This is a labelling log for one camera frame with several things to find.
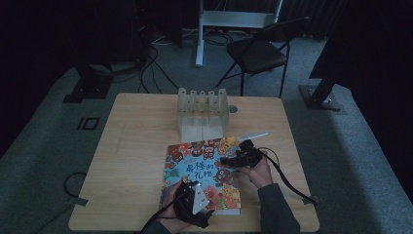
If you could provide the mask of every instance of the chair backrest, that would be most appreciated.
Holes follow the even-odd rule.
[[[295,37],[304,35],[309,23],[310,18],[308,17],[271,23],[257,31],[254,40],[276,43],[289,42]]]

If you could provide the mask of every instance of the chair leg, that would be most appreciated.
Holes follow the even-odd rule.
[[[242,71],[242,73],[241,73],[241,92],[240,92],[241,97],[244,95],[244,75],[245,75],[245,73]]]
[[[228,77],[228,74],[231,72],[231,70],[234,68],[234,66],[236,65],[237,63],[236,62],[234,62],[232,65],[231,65],[231,67],[227,70],[227,72],[225,72],[225,75],[224,76],[222,76],[222,78],[219,80],[219,82],[215,85],[215,88],[218,88],[218,86],[222,83],[222,81],[224,81],[225,79],[227,79]]]
[[[282,84],[280,86],[279,98],[282,97],[282,89],[283,89],[283,83],[284,83],[284,80],[285,80],[286,65],[287,65],[287,63],[284,65],[284,68],[283,68],[283,71],[282,71]]]

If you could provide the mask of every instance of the person's left hand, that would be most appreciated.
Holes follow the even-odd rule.
[[[179,181],[176,185],[174,185],[167,197],[165,198],[162,207],[165,207],[167,204],[173,201],[176,190],[180,186],[182,181]],[[168,207],[164,212],[158,215],[158,221],[171,233],[178,233],[182,229],[189,227],[191,224],[184,222],[176,217],[175,210],[173,209],[173,205]]]

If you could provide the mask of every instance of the children's book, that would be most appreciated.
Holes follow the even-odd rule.
[[[220,163],[221,157],[236,156],[236,144],[231,136],[168,146],[161,204],[171,186],[187,179],[201,184],[214,215],[239,215],[238,173]]]

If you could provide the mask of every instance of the sleeve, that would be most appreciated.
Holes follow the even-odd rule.
[[[300,224],[286,203],[278,184],[258,189],[262,234],[300,233]]]
[[[161,224],[161,222],[155,219],[141,234],[170,234],[170,232]]]

